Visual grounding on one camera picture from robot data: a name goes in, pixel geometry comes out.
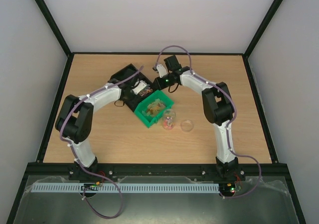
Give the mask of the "black bin with lollipop candies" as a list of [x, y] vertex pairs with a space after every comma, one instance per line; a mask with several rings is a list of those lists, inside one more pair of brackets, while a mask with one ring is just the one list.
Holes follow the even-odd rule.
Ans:
[[[149, 95], [151, 95], [152, 93], [153, 93], [154, 91], [153, 91], [153, 89], [151, 88], [151, 85], [150, 84], [148, 84], [148, 86], [145, 88], [145, 89], [143, 89], [141, 92], [139, 92], [138, 93], [138, 95], [140, 95], [141, 97], [142, 97], [142, 100], [140, 101], [140, 102], [142, 102], [145, 98], [147, 98]], [[126, 104], [126, 103], [124, 103], [125, 105], [127, 105], [128, 106], [128, 108], [131, 110], [131, 111], [135, 111], [135, 109], [137, 108], [137, 106], [138, 106], [138, 104], [136, 104], [136, 105], [131, 105], [131, 104]]]

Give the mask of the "green bin with gummies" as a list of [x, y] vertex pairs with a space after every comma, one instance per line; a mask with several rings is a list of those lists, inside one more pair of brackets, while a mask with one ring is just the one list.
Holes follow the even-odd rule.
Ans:
[[163, 112], [173, 105], [174, 101], [164, 92], [155, 91], [138, 104], [134, 114], [147, 128], [150, 128], [161, 119]]

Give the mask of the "clear plastic jar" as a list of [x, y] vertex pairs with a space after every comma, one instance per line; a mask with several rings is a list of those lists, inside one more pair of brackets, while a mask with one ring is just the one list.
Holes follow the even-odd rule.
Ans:
[[175, 126], [176, 113], [173, 109], [167, 109], [162, 114], [161, 124], [166, 130], [172, 130]]

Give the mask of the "clear jar lid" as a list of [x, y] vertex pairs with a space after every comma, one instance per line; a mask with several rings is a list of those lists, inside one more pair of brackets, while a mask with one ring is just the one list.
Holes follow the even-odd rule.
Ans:
[[185, 119], [185, 120], [181, 121], [180, 128], [183, 132], [190, 132], [193, 130], [194, 124], [191, 120]]

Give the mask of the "black bin with star candies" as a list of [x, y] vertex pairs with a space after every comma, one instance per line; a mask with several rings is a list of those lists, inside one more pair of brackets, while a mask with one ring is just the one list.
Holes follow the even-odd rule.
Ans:
[[[132, 76], [137, 71], [138, 71], [138, 69], [133, 64], [129, 64], [126, 67], [124, 67], [123, 69], [121, 69], [120, 71], [114, 73], [110, 77], [109, 83], [114, 83], [115, 84], [115, 83], [117, 83], [119, 81], [122, 81], [122, 80]], [[143, 74], [142, 73], [138, 73], [134, 77], [132, 77], [129, 80], [125, 81], [124, 84], [134, 86], [139, 80], [143, 80], [143, 79], [144, 79]]]

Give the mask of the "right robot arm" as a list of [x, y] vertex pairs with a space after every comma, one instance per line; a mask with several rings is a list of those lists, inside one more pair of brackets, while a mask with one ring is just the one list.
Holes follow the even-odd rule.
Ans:
[[214, 127], [217, 174], [223, 180], [230, 179], [238, 167], [231, 131], [232, 120], [237, 111], [227, 85], [224, 82], [211, 82], [195, 73], [190, 67], [182, 67], [174, 55], [164, 59], [164, 62], [165, 65], [156, 62], [153, 67], [153, 70], [159, 74], [153, 86], [163, 90], [178, 84], [201, 95], [204, 115]]

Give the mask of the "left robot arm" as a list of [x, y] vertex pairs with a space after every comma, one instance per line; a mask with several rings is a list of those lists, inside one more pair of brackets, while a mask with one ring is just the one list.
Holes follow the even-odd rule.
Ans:
[[96, 161], [89, 142], [94, 113], [119, 100], [125, 82], [137, 77], [143, 68], [141, 66], [122, 81], [109, 81], [90, 94], [79, 97], [69, 95], [65, 98], [55, 128], [59, 131], [60, 140], [66, 142], [70, 147], [76, 163], [89, 168]]

